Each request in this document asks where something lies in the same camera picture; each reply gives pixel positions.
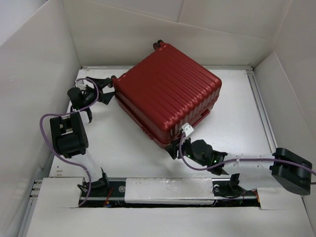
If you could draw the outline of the red hard-shell suitcase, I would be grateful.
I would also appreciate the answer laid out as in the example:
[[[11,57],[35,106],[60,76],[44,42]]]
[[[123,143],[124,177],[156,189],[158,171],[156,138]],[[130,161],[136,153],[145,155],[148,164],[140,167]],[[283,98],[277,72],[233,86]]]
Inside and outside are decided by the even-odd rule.
[[[185,123],[198,125],[219,98],[222,81],[169,43],[113,79],[121,108],[162,149],[180,136]]]

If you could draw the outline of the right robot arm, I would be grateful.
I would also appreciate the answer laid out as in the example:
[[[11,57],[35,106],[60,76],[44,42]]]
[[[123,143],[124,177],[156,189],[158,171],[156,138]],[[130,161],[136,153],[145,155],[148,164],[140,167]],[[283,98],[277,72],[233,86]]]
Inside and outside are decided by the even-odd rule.
[[[244,156],[216,151],[204,140],[180,138],[165,150],[173,159],[187,158],[199,164],[190,169],[208,171],[214,175],[229,175],[228,188],[238,195],[258,188],[278,188],[300,196],[311,193],[312,163],[285,148],[262,156]]]

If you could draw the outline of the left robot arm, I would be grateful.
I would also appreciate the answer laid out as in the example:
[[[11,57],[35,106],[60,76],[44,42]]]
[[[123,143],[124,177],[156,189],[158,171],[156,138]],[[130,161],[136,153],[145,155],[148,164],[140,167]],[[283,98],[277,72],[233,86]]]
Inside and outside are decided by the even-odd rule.
[[[78,185],[84,197],[106,196],[112,190],[107,174],[95,163],[87,150],[89,142],[84,125],[92,122],[90,107],[94,103],[107,105],[111,101],[114,93],[104,93],[103,89],[111,88],[114,78],[86,77],[84,80],[92,83],[93,87],[84,85],[83,80],[78,80],[76,85],[67,91],[71,102],[70,113],[52,116],[49,120],[54,151],[66,163],[81,167],[87,174],[88,180]]]

